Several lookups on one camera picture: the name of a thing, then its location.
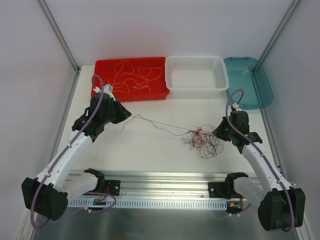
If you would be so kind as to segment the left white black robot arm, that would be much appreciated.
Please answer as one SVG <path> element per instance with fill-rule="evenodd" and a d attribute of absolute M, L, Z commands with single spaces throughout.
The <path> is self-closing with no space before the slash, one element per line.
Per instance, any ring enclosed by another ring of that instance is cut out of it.
<path fill-rule="evenodd" d="M 93 168 L 70 182 L 66 179 L 82 152 L 95 142 L 106 124 L 119 124 L 131 115 L 113 95 L 95 94 L 89 107 L 75 120 L 64 147 L 35 178 L 27 177 L 22 182 L 26 208 L 56 221 L 76 198 L 87 192 L 95 195 L 104 192 L 105 175 Z"/>

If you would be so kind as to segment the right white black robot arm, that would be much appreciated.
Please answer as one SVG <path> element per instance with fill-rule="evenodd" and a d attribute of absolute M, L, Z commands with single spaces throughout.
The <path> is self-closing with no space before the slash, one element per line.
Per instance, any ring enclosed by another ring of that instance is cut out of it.
<path fill-rule="evenodd" d="M 232 199 L 242 196 L 257 209 L 258 219 L 266 231 L 290 231 L 303 225 L 306 195 L 289 183 L 275 163 L 268 159 L 263 141 L 250 131 L 246 111 L 233 110 L 222 118 L 213 131 L 219 140 L 231 142 L 249 162 L 260 185 L 244 172 L 227 174 L 224 182 L 208 183 L 210 196 Z"/>

